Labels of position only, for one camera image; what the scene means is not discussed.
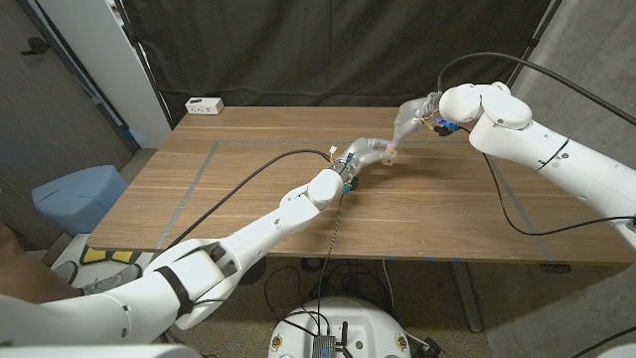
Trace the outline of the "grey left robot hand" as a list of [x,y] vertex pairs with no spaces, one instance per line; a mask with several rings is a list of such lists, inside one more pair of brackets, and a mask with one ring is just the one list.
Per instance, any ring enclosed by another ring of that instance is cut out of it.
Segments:
[[335,160],[334,171],[344,183],[350,182],[363,167],[379,161],[392,163],[397,157],[389,140],[361,137],[350,144]]

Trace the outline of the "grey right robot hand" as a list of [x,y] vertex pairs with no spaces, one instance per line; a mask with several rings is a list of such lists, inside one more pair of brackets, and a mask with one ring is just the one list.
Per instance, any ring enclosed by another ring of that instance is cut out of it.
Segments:
[[408,134],[419,130],[423,125],[430,126],[441,117],[439,113],[441,97],[441,91],[434,91],[425,97],[408,100],[398,108],[392,140],[394,149],[398,149]]

